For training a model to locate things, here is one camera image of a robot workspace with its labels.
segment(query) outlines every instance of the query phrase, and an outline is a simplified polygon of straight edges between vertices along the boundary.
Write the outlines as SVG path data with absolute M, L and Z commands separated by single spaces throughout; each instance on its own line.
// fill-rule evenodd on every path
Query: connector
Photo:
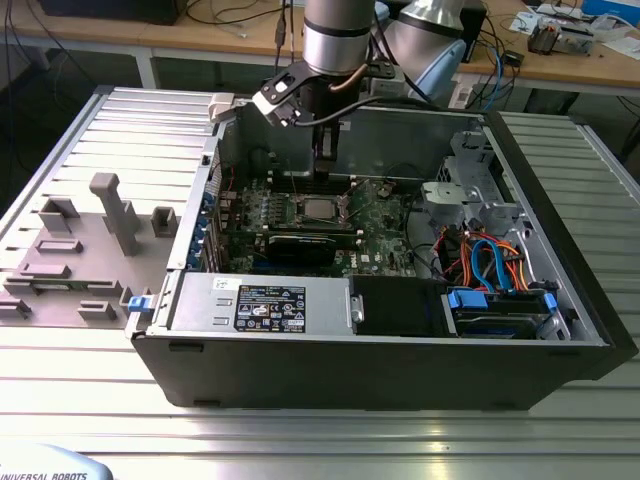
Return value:
M 276 48 L 280 50 L 287 39 L 287 21 L 283 16 L 280 16 L 278 23 L 276 24 L 276 35 L 274 41 L 276 42 Z

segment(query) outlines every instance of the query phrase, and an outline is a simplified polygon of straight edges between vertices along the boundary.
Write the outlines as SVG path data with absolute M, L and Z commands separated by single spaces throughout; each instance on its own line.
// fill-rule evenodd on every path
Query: blue cable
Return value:
M 502 62 L 500 61 L 500 55 L 498 55 L 498 51 L 495 48 L 489 45 L 487 45 L 487 47 L 496 56 L 496 69 L 498 70 L 498 80 L 496 81 L 496 85 L 493 88 L 493 92 L 491 92 L 491 98 L 489 99 L 489 103 L 487 103 L 484 106 L 483 110 L 489 110 L 489 108 L 491 108 L 493 101 L 496 99 L 496 94 L 498 93 L 498 90 L 500 90 L 500 81 L 502 80 Z
M 509 281 L 509 276 L 504 271 L 504 262 L 502 260 L 502 253 L 500 252 L 500 247 L 491 240 L 482 239 L 478 240 L 476 244 L 473 246 L 473 250 L 471 250 L 471 270 L 473 271 L 474 277 L 478 279 L 478 281 L 487 287 L 490 293 L 495 293 L 495 289 L 493 285 L 491 285 L 486 278 L 482 276 L 480 273 L 480 267 L 478 266 L 478 253 L 480 252 L 480 248 L 482 245 L 487 244 L 493 250 L 493 254 L 496 257 L 496 272 L 498 274 L 498 281 L 500 282 L 500 288 L 503 290 L 510 291 L 512 290 L 511 282 Z

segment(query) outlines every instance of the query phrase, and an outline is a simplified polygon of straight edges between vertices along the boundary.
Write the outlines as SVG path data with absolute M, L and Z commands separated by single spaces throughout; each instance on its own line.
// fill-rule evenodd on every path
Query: label sticker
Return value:
M 307 299 L 304 287 L 238 284 L 236 288 L 238 308 L 234 327 L 237 331 L 305 332 Z
M 215 277 L 213 279 L 214 290 L 238 290 L 240 285 L 242 285 L 241 278 Z

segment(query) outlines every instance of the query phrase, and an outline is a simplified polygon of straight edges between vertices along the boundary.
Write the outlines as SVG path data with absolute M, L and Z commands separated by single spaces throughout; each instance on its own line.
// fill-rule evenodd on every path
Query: red cable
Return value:
M 233 168 L 233 165 L 231 166 L 231 181 L 229 182 L 229 188 L 227 188 L 227 195 L 229 194 L 229 192 L 231 191 L 231 187 L 233 187 L 233 181 L 236 178 L 236 171 Z

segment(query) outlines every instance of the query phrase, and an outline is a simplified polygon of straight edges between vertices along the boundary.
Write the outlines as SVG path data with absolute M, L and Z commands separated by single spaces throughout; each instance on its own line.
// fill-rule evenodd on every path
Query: white cable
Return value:
M 620 23 L 624 23 L 626 26 L 633 28 L 636 32 L 640 32 L 640 29 L 638 29 L 638 27 L 636 27 L 635 25 L 632 25 L 631 23 L 627 22 L 624 18 L 618 17 L 617 15 L 611 15 L 609 13 L 605 13 L 604 15 L 599 15 L 598 18 L 613 18 L 614 20 L 620 22 Z

